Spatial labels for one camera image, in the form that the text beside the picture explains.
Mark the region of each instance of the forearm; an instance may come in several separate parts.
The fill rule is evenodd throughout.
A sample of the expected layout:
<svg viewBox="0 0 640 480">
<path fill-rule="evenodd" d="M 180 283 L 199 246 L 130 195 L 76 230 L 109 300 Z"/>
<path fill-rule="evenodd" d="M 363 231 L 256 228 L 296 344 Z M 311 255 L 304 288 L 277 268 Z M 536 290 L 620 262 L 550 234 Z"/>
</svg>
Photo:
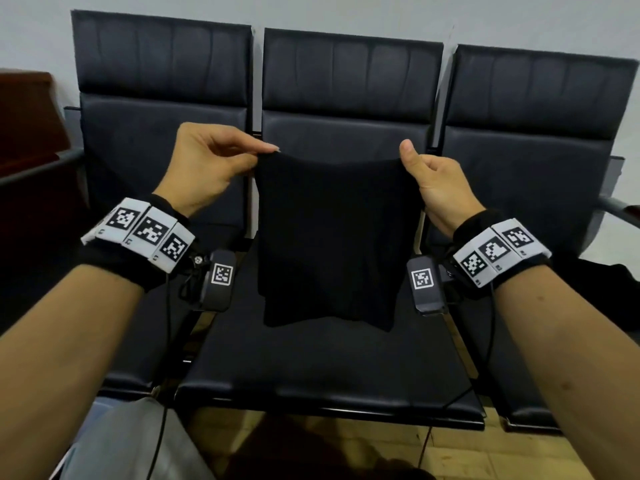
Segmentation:
<svg viewBox="0 0 640 480">
<path fill-rule="evenodd" d="M 0 471 L 46 478 L 95 397 L 143 290 L 78 266 L 0 337 Z"/>
<path fill-rule="evenodd" d="M 496 290 L 542 396 L 596 478 L 640 468 L 640 347 L 551 269 L 528 269 Z"/>
</svg>

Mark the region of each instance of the floor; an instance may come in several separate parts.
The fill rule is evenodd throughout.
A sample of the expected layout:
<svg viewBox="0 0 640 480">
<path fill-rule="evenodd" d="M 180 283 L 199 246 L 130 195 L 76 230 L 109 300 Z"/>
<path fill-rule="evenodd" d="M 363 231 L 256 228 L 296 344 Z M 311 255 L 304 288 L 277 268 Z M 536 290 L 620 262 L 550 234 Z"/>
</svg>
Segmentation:
<svg viewBox="0 0 640 480">
<path fill-rule="evenodd" d="M 212 318 L 203 314 L 195 331 Z M 447 325 L 475 377 L 452 320 Z M 566 439 L 505 433 L 495 409 L 485 411 L 482 432 L 433 428 L 420 468 L 446 480 L 592 478 Z M 427 427 L 220 408 L 200 409 L 187 424 L 220 480 L 433 478 L 408 471 L 418 464 Z"/>
</svg>

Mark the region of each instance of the black and white square code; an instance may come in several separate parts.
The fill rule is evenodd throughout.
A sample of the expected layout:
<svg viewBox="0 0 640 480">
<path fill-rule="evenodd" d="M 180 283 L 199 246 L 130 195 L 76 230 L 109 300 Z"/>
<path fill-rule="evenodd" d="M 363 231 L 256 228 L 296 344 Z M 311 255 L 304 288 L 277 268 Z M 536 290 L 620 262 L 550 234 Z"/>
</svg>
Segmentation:
<svg viewBox="0 0 640 480">
<path fill-rule="evenodd" d="M 521 227 L 514 227 L 513 229 L 504 231 L 502 235 L 505 239 L 508 239 L 515 248 L 521 248 L 533 242 L 532 236 L 527 234 Z"/>
<path fill-rule="evenodd" d="M 126 209 L 121 207 L 116 210 L 115 214 L 108 220 L 107 225 L 116 229 L 128 229 L 131 224 L 138 218 L 140 212 L 137 210 Z"/>
<path fill-rule="evenodd" d="M 164 235 L 169 230 L 169 227 L 160 222 L 153 220 L 150 217 L 142 219 L 142 223 L 135 230 L 134 235 L 140 239 L 144 239 L 151 244 L 157 244 L 162 240 Z"/>
<path fill-rule="evenodd" d="M 431 276 L 431 268 L 419 269 L 412 271 L 413 288 L 421 290 L 423 288 L 431 288 L 433 286 L 433 277 Z"/>
<path fill-rule="evenodd" d="M 231 275 L 233 272 L 233 266 L 215 263 L 213 266 L 213 273 L 211 274 L 211 282 L 215 285 L 229 286 L 231 284 Z"/>
<path fill-rule="evenodd" d="M 462 259 L 460 264 L 465 268 L 465 270 L 467 270 L 469 276 L 471 276 L 472 278 L 476 274 L 480 273 L 480 271 L 482 271 L 485 267 L 487 267 L 487 263 L 485 263 L 484 259 L 478 256 L 478 253 L 476 253 L 475 251 L 469 254 L 469 256 L 467 256 L 466 258 Z"/>
<path fill-rule="evenodd" d="M 502 242 L 499 237 L 492 237 L 482 246 L 478 246 L 478 249 L 480 249 L 480 252 L 492 263 L 511 252 L 509 247 Z"/>
<path fill-rule="evenodd" d="M 160 252 L 171 259 L 171 261 L 178 262 L 178 259 L 180 259 L 180 256 L 182 256 L 187 247 L 186 242 L 176 236 L 175 233 L 172 233 L 162 248 L 160 248 Z"/>
</svg>

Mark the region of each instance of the person's left hand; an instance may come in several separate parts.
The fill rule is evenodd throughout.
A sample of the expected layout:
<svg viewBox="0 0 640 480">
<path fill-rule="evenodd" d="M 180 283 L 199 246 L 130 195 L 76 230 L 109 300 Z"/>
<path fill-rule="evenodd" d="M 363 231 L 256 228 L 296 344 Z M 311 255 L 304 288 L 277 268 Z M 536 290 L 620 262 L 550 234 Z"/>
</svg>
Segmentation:
<svg viewBox="0 0 640 480">
<path fill-rule="evenodd" d="M 233 177 L 251 170 L 258 163 L 256 153 L 277 149 L 233 126 L 183 123 L 154 193 L 189 217 L 215 201 Z"/>
</svg>

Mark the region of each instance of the black cable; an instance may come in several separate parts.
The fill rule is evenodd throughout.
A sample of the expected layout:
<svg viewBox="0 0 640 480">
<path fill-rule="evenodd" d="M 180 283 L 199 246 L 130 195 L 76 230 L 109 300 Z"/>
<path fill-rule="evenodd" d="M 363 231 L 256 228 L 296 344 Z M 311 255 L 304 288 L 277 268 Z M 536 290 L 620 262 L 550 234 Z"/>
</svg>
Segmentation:
<svg viewBox="0 0 640 480">
<path fill-rule="evenodd" d="M 166 275 L 166 280 L 164 281 L 164 289 L 165 289 L 165 306 L 166 306 L 166 352 L 169 352 L 169 347 L 171 345 L 171 292 L 169 286 L 169 275 Z M 160 433 L 158 434 L 158 443 L 156 444 L 156 451 L 154 452 L 153 460 L 151 460 L 151 467 L 149 468 L 149 473 L 147 474 L 147 480 L 151 479 L 151 475 L 154 472 L 154 468 L 156 466 L 156 460 L 158 459 L 158 453 L 160 453 L 160 445 L 162 444 L 162 438 L 164 435 L 164 425 L 166 424 L 166 414 L 168 412 L 168 404 L 164 402 L 164 409 L 162 411 L 162 422 L 160 423 Z"/>
<path fill-rule="evenodd" d="M 489 327 L 489 346 L 486 348 L 486 355 L 484 356 L 484 361 L 483 361 L 483 369 L 487 368 L 487 366 L 489 365 L 489 359 L 491 359 L 491 352 L 493 352 L 493 343 L 494 343 L 494 338 L 495 338 L 495 315 L 496 315 L 496 313 L 495 313 L 495 292 L 493 290 L 493 282 L 489 283 L 489 286 L 490 286 L 490 289 L 491 289 L 491 325 Z M 447 404 L 445 404 L 442 407 L 442 410 L 444 411 L 450 405 L 458 402 L 464 396 L 468 395 L 469 392 L 473 391 L 473 389 L 474 389 L 473 386 L 468 387 L 465 391 L 463 391 L 459 395 L 455 396 L 452 400 L 450 400 Z M 424 443 L 422 444 L 422 451 L 420 452 L 420 459 L 418 459 L 418 468 L 420 468 L 422 466 L 422 459 L 424 457 L 424 451 L 427 448 L 427 442 L 429 441 L 429 437 L 431 436 L 431 430 L 432 429 L 433 429 L 433 426 L 430 426 L 429 430 L 427 431 L 427 437 L 424 439 Z"/>
</svg>

